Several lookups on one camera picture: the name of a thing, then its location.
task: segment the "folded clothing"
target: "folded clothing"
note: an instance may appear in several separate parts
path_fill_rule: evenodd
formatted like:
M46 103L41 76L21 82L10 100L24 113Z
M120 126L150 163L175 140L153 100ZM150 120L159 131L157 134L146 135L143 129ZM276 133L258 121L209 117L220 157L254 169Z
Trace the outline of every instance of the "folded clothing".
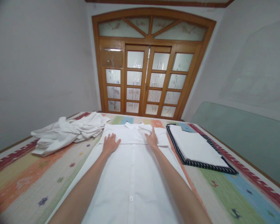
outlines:
M222 156L199 133L183 131L180 126L170 125L170 131L186 160L228 167Z
M99 144L103 144L104 138L112 133L116 134L116 141L121 139L120 144L147 144L145 134L150 135L151 132L152 126L147 124L130 124L129 122L124 125L106 124ZM158 146L170 146L165 128L155 128L155 133Z
M58 122L31 132L33 137L39 138L32 153L47 156L72 142L96 137L109 120L108 117L96 112L80 120L66 120L65 117L61 117Z
M219 152L219 150L216 148L216 146L214 145L214 143L212 142L212 140L206 136L206 135L201 135L202 138L204 138L206 140L206 143L208 145L210 145L212 147L212 149L219 155L218 158L220 158L221 160L223 160L223 162L225 164L227 164L227 166L215 166L215 165L212 165L212 164L208 164L208 163L204 163L204 162L198 162L198 161L193 161L193 160L187 160L178 144L176 143L175 141L175 138L173 137L173 134L171 132L171 128L172 126L175 126L175 124L168 124L166 125L166 128L167 128L167 131L169 133L169 136L171 138L171 141L174 145L174 148L176 150L176 153L178 154L180 160L182 161L182 163L184 165L189 165L189 166L195 166L195 167L200 167L200 168L205 168L205 169L209 169L209 170L214 170L214 171L219 171L219 172L224 172L224 173L229 173L229 174L238 174L238 171L236 171L227 161L226 159L222 156L222 154Z

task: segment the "bed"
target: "bed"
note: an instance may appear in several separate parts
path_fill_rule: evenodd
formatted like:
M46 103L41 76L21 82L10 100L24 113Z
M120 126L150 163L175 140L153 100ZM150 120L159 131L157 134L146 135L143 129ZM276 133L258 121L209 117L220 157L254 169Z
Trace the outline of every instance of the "bed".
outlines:
M72 118L80 119L90 112ZM280 223L280 189L201 127L186 122L103 114L110 124L151 124L207 135L238 175L182 165L186 179L213 223ZM46 157L30 152L37 139L29 138L0 154L0 221L46 223L101 135L72 143Z

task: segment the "white shirt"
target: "white shirt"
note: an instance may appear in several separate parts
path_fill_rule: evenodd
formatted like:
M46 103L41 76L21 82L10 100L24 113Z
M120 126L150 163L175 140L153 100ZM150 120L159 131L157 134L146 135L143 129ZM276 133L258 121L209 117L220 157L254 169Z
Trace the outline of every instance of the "white shirt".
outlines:
M102 142L110 131L114 132L116 137L120 136L122 143L107 160L82 223L183 223L151 149L146 144L131 144L139 130L124 125L106 125ZM155 131L160 145L169 144L167 136L166 139L163 138L166 129L155 128ZM140 138L141 135L138 135L135 141L139 142ZM97 160L103 148L100 143L101 141L93 148L50 218ZM159 148L189 185L170 146Z

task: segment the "white wall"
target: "white wall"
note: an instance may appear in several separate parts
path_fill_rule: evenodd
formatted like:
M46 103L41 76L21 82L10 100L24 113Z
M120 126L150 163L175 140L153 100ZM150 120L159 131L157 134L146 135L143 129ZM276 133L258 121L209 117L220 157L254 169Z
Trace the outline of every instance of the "white wall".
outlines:
M201 75L201 71L205 65L205 60L208 58L209 51L212 48L214 37L216 36L218 27L220 26L224 11L226 9L224 8L203 8L203 7L177 7L177 6L150 6L150 5L123 5L123 4L98 4L98 3L87 3L87 11L88 11L88 20L89 20L89 31L90 31L90 43L91 43L91 50L93 57L93 64L94 64L94 70L93 73L95 74L95 81L96 81L96 94L98 95L98 107L101 109L100 104L100 89L99 89L99 81L97 76L97 66L96 66L96 53L95 53L95 44L93 39L93 28L92 28L92 16L99 15L106 12L121 10L121 9L128 9L128 8L141 8L141 7L160 7L160 8L168 8L173 10L179 10L187 13L192 13L195 15L203 16L205 18L209 18L212 20L217 21L216 27L214 29L212 38L209 42L208 48L206 50L204 59L202 61L202 64L200 66L200 69L197 74L197 78Z
M234 107L280 121L280 111L278 110L220 98L222 87L249 36L278 21L280 21L280 0L235 0L226 8L213 48L187 103L188 107L184 112L186 121L191 120L204 101Z
M0 150L30 131L98 110L84 0L0 4Z

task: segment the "wooden door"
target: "wooden door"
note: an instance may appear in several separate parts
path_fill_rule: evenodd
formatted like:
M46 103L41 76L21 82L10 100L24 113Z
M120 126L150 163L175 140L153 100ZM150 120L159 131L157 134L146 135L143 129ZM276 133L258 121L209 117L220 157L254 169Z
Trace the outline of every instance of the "wooden door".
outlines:
M124 114L141 116L149 46L125 46Z
M142 116L176 120L186 95L200 46L152 46Z
M93 16L92 23L102 111L179 120L216 22L135 8ZM142 67L128 66L128 52L142 52ZM154 63L161 55L167 68ZM140 73L141 81L129 81Z

